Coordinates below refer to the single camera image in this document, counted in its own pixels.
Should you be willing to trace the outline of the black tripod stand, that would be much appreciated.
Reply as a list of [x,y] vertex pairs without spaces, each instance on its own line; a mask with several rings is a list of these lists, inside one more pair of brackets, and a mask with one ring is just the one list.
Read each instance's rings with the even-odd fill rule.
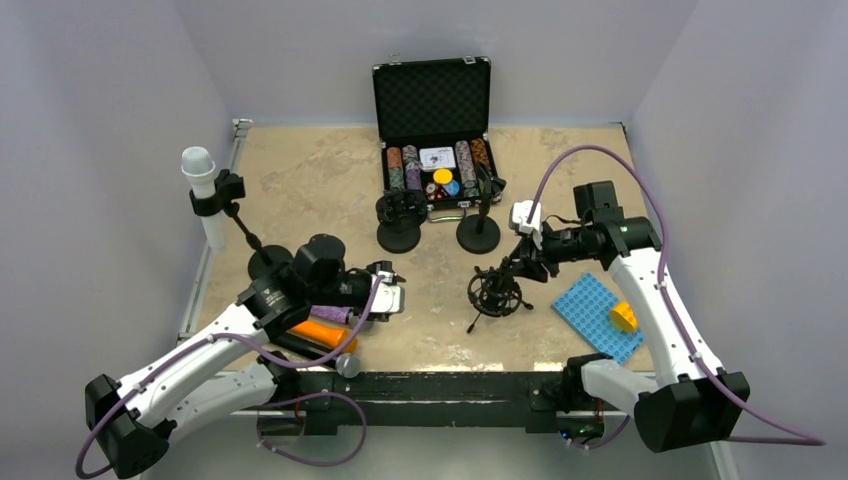
[[517,260],[505,257],[497,267],[474,267],[474,275],[469,280],[466,294],[469,303],[477,311],[477,316],[467,327],[467,334],[474,331],[482,316],[502,318],[512,315],[520,307],[529,311],[534,309],[531,303],[524,300],[516,280],[519,266]]

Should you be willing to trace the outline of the purple glitter microphone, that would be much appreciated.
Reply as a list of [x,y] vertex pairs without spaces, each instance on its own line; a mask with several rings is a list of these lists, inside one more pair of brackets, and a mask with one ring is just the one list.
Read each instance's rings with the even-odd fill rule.
[[347,325],[355,317],[355,312],[351,307],[313,305],[310,315],[321,320]]

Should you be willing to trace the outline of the black clip microphone stand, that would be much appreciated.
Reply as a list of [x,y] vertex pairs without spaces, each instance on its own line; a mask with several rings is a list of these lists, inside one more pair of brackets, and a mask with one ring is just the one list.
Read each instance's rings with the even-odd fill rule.
[[490,210],[494,203],[502,199],[506,182],[482,163],[476,166],[476,174],[480,181],[478,212],[460,221],[456,230],[456,239],[465,251],[472,254],[486,254],[493,251],[501,239],[500,228],[490,217]]

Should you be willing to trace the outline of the orange microphone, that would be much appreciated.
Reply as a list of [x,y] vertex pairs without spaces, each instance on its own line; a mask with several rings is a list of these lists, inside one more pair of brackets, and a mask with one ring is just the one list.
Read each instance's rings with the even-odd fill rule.
[[342,345],[351,334],[348,329],[331,327],[311,320],[293,326],[289,329],[289,332],[332,349]]

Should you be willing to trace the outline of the black silver-mesh microphone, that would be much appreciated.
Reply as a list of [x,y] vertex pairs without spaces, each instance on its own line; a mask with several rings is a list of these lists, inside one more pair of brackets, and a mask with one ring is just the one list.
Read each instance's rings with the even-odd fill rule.
[[[290,333],[280,333],[271,337],[269,342],[277,347],[294,353],[307,360],[318,360],[331,353],[328,347]],[[353,353],[340,353],[331,356],[323,366],[336,371],[342,377],[352,379],[361,372],[361,362]]]

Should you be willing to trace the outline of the black shock-mount microphone stand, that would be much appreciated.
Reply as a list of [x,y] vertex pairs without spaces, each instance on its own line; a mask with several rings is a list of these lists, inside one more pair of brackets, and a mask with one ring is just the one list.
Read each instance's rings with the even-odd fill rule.
[[428,203],[420,190],[390,190],[377,200],[377,242],[393,254],[413,250],[421,239],[421,225],[428,216]]

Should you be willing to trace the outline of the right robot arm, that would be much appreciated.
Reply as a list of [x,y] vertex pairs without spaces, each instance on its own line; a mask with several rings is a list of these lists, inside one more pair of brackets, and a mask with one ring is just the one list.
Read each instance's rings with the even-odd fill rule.
[[578,223],[554,230],[531,200],[510,209],[509,227],[520,238],[505,262],[510,276],[545,283],[565,262],[597,260],[631,306],[647,344],[654,377],[635,373],[606,354],[570,358],[554,391],[566,410],[600,399],[634,421],[645,446],[664,452],[730,438],[750,387],[741,372],[728,372],[691,325],[684,308],[670,313],[665,298],[675,289],[660,266],[662,244],[645,217],[625,216],[610,181],[574,189]]

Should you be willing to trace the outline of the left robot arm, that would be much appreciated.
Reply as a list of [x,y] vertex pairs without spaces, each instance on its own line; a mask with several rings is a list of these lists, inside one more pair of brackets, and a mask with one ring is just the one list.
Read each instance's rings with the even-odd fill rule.
[[299,372],[340,355],[293,362],[267,350],[305,322],[313,306],[360,313],[342,342],[349,346],[372,319],[403,311],[402,278],[388,261],[347,268],[345,246],[318,234],[290,253],[275,247],[263,272],[209,325],[160,359],[115,380],[102,374],[85,387],[89,434],[75,462],[80,479],[108,471],[135,477],[203,426],[248,408],[284,409],[305,400]]

